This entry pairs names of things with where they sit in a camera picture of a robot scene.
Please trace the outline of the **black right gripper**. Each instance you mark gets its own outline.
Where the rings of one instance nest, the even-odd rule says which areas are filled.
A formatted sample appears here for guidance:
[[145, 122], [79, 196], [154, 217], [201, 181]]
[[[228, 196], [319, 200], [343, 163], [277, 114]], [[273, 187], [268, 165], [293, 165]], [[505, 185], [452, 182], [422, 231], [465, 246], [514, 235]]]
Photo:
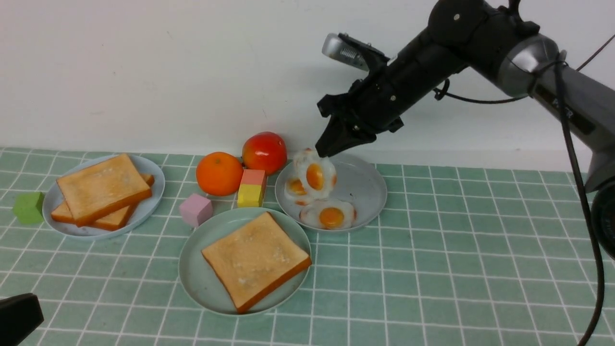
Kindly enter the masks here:
[[329, 119], [315, 149], [321, 158], [371, 144], [383, 132], [395, 133], [404, 126], [396, 96], [379, 85], [362, 87], [356, 80], [342, 94], [327, 94], [317, 102], [323, 118]]

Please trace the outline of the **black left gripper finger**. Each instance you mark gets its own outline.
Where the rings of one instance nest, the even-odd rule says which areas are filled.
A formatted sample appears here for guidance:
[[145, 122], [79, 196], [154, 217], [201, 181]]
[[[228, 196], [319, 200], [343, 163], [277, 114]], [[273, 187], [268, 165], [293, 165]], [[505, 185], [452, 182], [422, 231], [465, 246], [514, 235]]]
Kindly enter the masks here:
[[17, 346], [44, 321], [39, 298], [33, 293], [0, 300], [0, 344]]

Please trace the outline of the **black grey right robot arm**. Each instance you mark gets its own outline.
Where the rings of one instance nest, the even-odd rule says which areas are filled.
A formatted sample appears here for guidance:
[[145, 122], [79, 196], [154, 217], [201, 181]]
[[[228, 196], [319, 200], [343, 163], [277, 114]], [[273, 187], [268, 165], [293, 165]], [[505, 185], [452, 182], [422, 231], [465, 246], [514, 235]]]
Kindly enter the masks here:
[[371, 144], [402, 127], [401, 116], [449, 77], [472, 68], [514, 100], [531, 97], [591, 149], [580, 196], [595, 192], [590, 234], [614, 256], [615, 94], [566, 63], [556, 42], [518, 13], [519, 2], [494, 8], [483, 0], [440, 0], [428, 26], [389, 58], [347, 34], [329, 34], [322, 53], [367, 71], [349, 90], [318, 103], [329, 124], [316, 142], [321, 157]]

